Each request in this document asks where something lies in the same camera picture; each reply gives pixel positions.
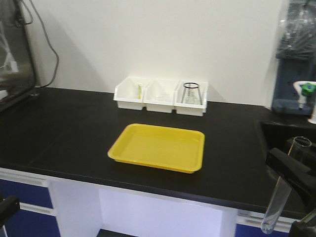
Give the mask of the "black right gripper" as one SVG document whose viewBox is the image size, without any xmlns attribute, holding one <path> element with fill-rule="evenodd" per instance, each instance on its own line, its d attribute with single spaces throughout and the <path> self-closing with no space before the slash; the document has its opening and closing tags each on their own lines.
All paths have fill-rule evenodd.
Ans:
<svg viewBox="0 0 316 237">
<path fill-rule="evenodd" d="M 266 165 L 299 195 L 306 210 L 313 210 L 292 223 L 288 236 L 316 237 L 316 145 L 307 138 L 290 138 L 285 151 L 269 150 Z"/>
</svg>

